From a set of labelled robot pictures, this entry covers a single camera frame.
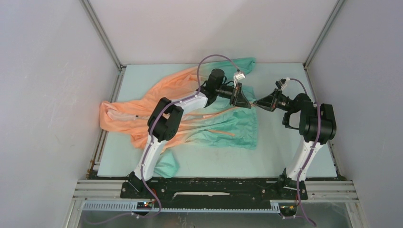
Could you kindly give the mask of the aluminium frame rail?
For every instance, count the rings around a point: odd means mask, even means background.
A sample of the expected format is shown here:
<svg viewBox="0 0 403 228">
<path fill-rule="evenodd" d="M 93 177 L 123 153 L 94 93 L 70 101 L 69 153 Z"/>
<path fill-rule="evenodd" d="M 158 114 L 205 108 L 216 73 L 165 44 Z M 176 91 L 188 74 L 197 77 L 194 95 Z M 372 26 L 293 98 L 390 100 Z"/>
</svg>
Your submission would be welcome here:
<svg viewBox="0 0 403 228">
<path fill-rule="evenodd" d="M 70 215 L 83 210 L 118 211 L 139 217 L 160 212 L 276 213 L 293 216 L 309 203 L 355 206 L 351 181 L 308 179 L 296 187 L 278 189 L 272 179 L 156 178 L 151 191 L 138 193 L 127 180 L 79 180 Z"/>
</svg>

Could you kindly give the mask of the teal and orange jacket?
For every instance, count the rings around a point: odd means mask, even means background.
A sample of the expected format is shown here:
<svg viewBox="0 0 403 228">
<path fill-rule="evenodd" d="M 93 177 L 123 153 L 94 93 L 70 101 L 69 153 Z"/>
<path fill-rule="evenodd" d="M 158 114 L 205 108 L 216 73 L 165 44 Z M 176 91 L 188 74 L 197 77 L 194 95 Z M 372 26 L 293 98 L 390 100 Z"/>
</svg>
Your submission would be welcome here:
<svg viewBox="0 0 403 228">
<path fill-rule="evenodd" d="M 101 159 L 98 175 L 123 177 L 137 166 L 148 138 L 148 119 L 162 97 L 177 99 L 197 90 L 198 81 L 205 81 L 213 69 L 221 69 L 231 76 L 237 70 L 251 73 L 256 65 L 253 57 L 239 58 L 232 62 L 219 61 L 191 67 L 159 80 L 140 99 L 109 102 L 99 108 L 100 127 L 109 135 L 123 134 L 123 146 L 110 146 Z M 155 167 L 158 175 L 175 176 L 180 168 L 173 150 L 181 145 L 200 148 L 202 154 L 210 148 L 240 148 L 254 150 L 258 144 L 258 120 L 255 108 L 231 106 L 228 99 L 218 97 L 211 105 L 185 114 L 178 133 L 164 146 Z"/>
</svg>

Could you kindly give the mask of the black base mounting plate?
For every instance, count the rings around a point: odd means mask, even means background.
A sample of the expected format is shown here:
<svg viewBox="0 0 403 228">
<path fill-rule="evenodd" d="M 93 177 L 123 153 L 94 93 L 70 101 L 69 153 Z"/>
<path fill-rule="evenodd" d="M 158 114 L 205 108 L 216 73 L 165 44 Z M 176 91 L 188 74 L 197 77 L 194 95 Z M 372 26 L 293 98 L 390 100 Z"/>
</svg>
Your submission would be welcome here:
<svg viewBox="0 0 403 228">
<path fill-rule="evenodd" d="M 147 199 L 156 209 L 273 209 L 272 202 L 287 200 L 296 204 L 307 200 L 301 182 L 297 190 L 280 190 L 274 178 L 157 178 L 147 181 L 145 192 L 137 192 L 126 180 L 122 199 Z"/>
</svg>

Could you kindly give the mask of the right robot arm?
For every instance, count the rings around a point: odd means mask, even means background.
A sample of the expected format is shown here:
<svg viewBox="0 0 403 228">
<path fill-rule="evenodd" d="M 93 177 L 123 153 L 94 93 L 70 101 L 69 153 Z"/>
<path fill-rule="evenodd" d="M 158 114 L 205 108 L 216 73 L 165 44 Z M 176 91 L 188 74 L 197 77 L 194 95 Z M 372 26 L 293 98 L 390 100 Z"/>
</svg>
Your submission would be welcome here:
<svg viewBox="0 0 403 228">
<path fill-rule="evenodd" d="M 301 182 L 317 152 L 336 135 L 336 118 L 331 104 L 314 104 L 307 94 L 300 93 L 294 99 L 275 89 L 268 96 L 253 104 L 266 111 L 283 110 L 282 124 L 297 130 L 301 141 L 294 158 L 279 175 L 276 191 L 284 199 L 290 198 Z"/>
</svg>

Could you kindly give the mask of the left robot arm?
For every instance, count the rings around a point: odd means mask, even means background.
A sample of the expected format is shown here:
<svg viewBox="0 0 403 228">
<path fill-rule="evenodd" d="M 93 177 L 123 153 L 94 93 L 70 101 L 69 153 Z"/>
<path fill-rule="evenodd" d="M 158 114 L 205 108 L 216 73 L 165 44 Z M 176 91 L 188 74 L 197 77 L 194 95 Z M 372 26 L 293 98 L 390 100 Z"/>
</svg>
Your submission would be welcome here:
<svg viewBox="0 0 403 228">
<path fill-rule="evenodd" d="M 159 100 L 147 122 L 148 138 L 140 161 L 129 174 L 128 182 L 137 197 L 148 196 L 150 184 L 147 181 L 153 177 L 160 153 L 177 134 L 184 115 L 211 105 L 218 96 L 227 98 L 232 106 L 251 108 L 240 83 L 245 74 L 237 70 L 233 76 L 233 85 L 224 83 L 224 78 L 224 71 L 213 69 L 205 84 L 198 84 L 197 90 L 190 95 L 176 100 L 166 97 Z"/>
</svg>

